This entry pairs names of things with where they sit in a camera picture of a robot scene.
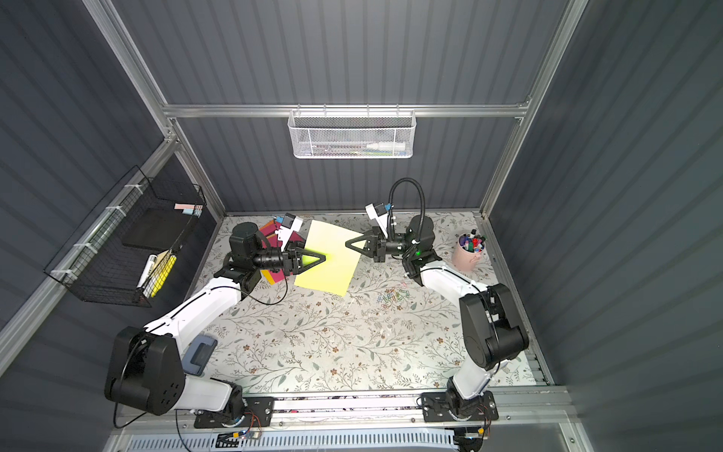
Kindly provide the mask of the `lime green paper sheet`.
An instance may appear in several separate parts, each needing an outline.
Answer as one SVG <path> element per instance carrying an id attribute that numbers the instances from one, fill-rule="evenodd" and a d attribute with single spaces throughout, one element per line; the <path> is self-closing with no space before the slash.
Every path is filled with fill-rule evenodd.
<path id="1" fill-rule="evenodd" d="M 346 247 L 360 233 L 320 220 L 313 220 L 305 250 L 323 254 L 325 261 L 297 275 L 295 286 L 344 297 L 362 257 Z"/>

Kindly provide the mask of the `magenta paper sheet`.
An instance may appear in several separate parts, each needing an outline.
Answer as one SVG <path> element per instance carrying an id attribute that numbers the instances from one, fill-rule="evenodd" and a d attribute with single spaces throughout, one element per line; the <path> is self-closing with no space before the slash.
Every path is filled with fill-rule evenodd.
<path id="1" fill-rule="evenodd" d="M 272 248 L 279 248 L 280 242 L 278 238 L 278 231 L 281 229 L 281 225 L 276 220 L 271 220 L 260 228 L 260 232 L 265 236 L 265 239 L 269 242 Z"/>
<path id="2" fill-rule="evenodd" d="M 281 282 L 284 280 L 284 273 L 283 273 L 281 270 L 279 270 L 279 271 L 271 271 L 271 272 L 276 272 L 276 273 L 277 273 L 277 276 L 278 276 L 278 282 L 277 282 L 277 284 L 278 284 L 278 283 L 281 283 Z"/>

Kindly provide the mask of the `yellow paper sheet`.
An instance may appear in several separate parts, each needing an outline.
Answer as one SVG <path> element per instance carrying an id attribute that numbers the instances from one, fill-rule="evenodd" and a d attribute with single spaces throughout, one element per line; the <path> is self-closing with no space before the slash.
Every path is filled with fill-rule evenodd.
<path id="1" fill-rule="evenodd" d="M 273 286 L 273 284 L 276 284 L 278 282 L 278 276 L 277 276 L 276 272 L 271 272 L 269 270 L 264 269 L 261 271 L 261 274 L 271 286 Z"/>

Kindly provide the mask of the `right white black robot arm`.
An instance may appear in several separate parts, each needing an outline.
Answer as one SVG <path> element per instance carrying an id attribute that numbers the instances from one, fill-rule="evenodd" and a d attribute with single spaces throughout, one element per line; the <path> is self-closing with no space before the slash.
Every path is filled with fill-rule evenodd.
<path id="1" fill-rule="evenodd" d="M 388 256 L 399 258 L 407 277 L 459 305 L 467 358 L 448 380 L 444 400 L 433 402 L 424 395 L 422 408 L 435 422 L 476 416 L 491 421 L 495 408 L 487 388 L 498 371 L 527 350 L 527 330 L 508 287 L 485 286 L 463 276 L 442 261 L 434 241 L 432 219 L 417 215 L 404 233 L 397 233 L 393 224 L 375 226 L 345 246 L 376 263 Z"/>

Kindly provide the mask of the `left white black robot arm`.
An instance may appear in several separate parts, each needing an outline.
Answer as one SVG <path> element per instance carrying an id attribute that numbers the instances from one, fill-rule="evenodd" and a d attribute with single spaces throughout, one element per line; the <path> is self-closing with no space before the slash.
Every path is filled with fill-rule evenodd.
<path id="1" fill-rule="evenodd" d="M 235 226 L 229 243 L 221 269 L 200 291 L 144 327 L 119 332 L 105 380 L 107 400 L 145 414 L 189 410 L 216 415 L 224 425 L 243 420 L 247 408 L 242 388 L 186 373 L 182 352 L 221 314 L 250 297 L 263 271 L 299 275 L 326 257 L 299 241 L 275 248 L 252 222 Z"/>

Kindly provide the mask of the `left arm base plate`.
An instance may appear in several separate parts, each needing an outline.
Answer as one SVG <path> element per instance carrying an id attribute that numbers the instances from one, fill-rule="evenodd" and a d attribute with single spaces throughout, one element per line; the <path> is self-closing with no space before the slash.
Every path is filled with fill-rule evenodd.
<path id="1" fill-rule="evenodd" d="M 195 429 L 265 428 L 271 423 L 276 399 L 273 397 L 237 397 L 221 412 L 203 411 L 197 414 Z"/>

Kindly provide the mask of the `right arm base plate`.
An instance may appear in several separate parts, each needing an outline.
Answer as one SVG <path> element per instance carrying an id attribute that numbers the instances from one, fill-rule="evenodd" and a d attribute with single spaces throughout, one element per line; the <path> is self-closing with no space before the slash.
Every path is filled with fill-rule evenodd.
<path id="1" fill-rule="evenodd" d="M 452 391 L 423 393 L 416 400 L 426 423 L 476 422 L 489 424 L 499 419 L 491 391 L 473 399 L 460 399 Z"/>

